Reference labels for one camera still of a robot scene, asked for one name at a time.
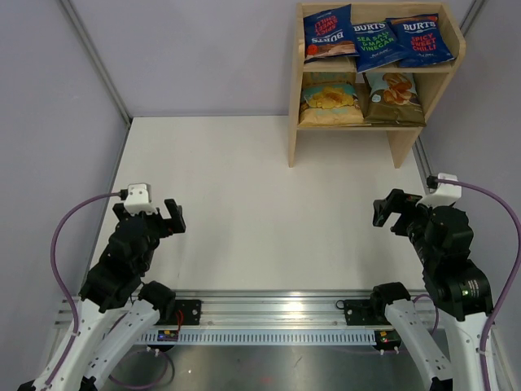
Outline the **tan kettle chips bag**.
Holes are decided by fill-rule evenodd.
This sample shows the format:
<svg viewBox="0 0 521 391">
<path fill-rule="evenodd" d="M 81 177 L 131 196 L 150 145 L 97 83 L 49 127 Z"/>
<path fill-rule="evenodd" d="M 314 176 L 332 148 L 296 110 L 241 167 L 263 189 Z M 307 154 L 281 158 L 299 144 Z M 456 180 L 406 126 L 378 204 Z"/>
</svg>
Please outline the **tan kettle chips bag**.
<svg viewBox="0 0 521 391">
<path fill-rule="evenodd" d="M 353 72 L 304 72 L 299 126 L 361 125 L 364 116 Z"/>
</svg>

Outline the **blue Burts spicy chilli bag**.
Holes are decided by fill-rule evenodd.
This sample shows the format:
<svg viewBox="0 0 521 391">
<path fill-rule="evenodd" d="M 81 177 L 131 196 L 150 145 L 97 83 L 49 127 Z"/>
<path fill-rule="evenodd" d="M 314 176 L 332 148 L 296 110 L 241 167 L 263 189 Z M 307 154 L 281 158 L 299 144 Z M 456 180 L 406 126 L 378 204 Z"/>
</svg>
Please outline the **blue Burts spicy chilli bag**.
<svg viewBox="0 0 521 391">
<path fill-rule="evenodd" d="M 405 58 L 398 61 L 400 68 L 420 68 L 454 59 L 441 36 L 437 13 L 386 18 L 386 22 L 405 48 Z"/>
</svg>

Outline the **blue Burts sea salt bag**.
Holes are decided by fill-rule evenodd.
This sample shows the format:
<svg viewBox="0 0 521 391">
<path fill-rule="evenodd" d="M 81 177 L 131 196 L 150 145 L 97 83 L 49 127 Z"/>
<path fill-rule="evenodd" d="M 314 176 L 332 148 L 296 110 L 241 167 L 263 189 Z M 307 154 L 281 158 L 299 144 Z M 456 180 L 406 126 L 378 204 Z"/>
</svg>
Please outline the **blue Burts sea salt bag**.
<svg viewBox="0 0 521 391">
<path fill-rule="evenodd" d="M 386 21 L 354 24 L 359 73 L 404 59 L 408 51 L 399 42 Z"/>
</svg>

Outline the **upside-down Burts spicy chilli bag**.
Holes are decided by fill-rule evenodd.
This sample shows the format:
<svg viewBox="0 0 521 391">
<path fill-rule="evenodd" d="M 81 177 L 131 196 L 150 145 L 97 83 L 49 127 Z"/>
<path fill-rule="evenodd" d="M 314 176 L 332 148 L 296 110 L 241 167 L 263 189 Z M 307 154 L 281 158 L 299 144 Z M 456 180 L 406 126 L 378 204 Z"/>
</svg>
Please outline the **upside-down Burts spicy chilli bag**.
<svg viewBox="0 0 521 391">
<path fill-rule="evenodd" d="M 304 17 L 304 62 L 334 57 L 358 57 L 351 23 L 351 5 Z"/>
</svg>

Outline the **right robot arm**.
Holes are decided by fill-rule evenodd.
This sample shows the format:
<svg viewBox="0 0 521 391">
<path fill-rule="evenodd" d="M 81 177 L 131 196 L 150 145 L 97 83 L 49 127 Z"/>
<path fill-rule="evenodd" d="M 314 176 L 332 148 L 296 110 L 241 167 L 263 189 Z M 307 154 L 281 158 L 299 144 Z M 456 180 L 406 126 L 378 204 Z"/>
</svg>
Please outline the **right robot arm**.
<svg viewBox="0 0 521 391">
<path fill-rule="evenodd" d="M 389 322 L 405 343 L 426 390 L 496 390 L 494 366 L 487 362 L 487 321 L 493 313 L 489 281 L 470 259 L 473 230 L 465 212 L 452 204 L 430 206 L 422 196 L 394 189 L 373 203 L 374 226 L 392 213 L 391 231 L 413 245 L 422 264 L 422 279 L 438 310 L 449 343 L 443 355 L 420 323 L 411 296 L 402 283 L 373 288 L 370 315 Z"/>
</svg>

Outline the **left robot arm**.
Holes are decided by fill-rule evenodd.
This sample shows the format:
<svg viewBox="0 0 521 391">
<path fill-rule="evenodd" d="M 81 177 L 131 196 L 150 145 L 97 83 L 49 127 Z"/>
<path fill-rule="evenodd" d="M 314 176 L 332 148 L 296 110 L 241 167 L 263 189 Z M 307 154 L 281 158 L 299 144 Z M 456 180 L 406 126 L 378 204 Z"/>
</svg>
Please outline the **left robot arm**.
<svg viewBox="0 0 521 391">
<path fill-rule="evenodd" d="M 137 192 L 120 193 L 112 208 L 118 223 L 79 292 L 66 296 L 72 324 L 45 370 L 21 390 L 100 390 L 137 338 L 176 314 L 176 294 L 162 283 L 143 283 L 160 241 L 186 230 L 182 207 L 164 204 L 164 218 L 151 203 L 133 203 Z"/>
</svg>

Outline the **light blue cassava chips bag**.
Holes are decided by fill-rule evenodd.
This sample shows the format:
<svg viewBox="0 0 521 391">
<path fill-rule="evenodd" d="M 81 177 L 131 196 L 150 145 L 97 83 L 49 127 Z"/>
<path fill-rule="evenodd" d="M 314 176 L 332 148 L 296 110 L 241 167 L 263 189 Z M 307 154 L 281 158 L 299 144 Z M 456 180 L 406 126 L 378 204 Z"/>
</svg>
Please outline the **light blue cassava chips bag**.
<svg viewBox="0 0 521 391">
<path fill-rule="evenodd" d="M 414 75 L 408 72 L 364 74 L 369 89 L 365 119 L 370 123 L 425 125 Z"/>
</svg>

